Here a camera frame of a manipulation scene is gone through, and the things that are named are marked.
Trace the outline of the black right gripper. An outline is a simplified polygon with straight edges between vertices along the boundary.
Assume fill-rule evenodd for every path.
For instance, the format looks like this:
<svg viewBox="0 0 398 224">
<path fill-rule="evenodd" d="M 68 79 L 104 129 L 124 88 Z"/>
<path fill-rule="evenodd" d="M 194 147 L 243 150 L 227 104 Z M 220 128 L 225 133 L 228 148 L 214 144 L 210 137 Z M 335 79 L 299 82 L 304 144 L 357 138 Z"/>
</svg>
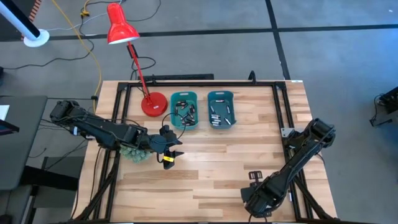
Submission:
<svg viewBox="0 0 398 224">
<path fill-rule="evenodd" d="M 250 187 L 240 190 L 244 209 L 253 217 L 264 218 L 280 204 L 280 192 L 275 192 L 266 184 L 260 185 L 263 178 L 261 171 L 250 171 L 248 175 Z"/>
</svg>

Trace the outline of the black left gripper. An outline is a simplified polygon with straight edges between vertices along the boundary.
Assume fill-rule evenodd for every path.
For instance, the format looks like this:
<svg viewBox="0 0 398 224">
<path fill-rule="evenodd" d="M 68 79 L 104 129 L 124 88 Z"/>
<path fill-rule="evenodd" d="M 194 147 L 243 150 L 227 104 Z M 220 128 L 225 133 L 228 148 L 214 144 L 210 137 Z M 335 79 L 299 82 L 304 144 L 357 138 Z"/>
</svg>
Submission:
<svg viewBox="0 0 398 224">
<path fill-rule="evenodd" d="M 159 134 L 148 135 L 148 150 L 163 154 L 169 150 L 170 147 L 182 145 L 182 142 L 177 139 L 177 135 L 170 129 L 169 125 L 164 125 L 160 128 Z M 172 157 L 183 155 L 184 152 L 172 151 Z"/>
</svg>

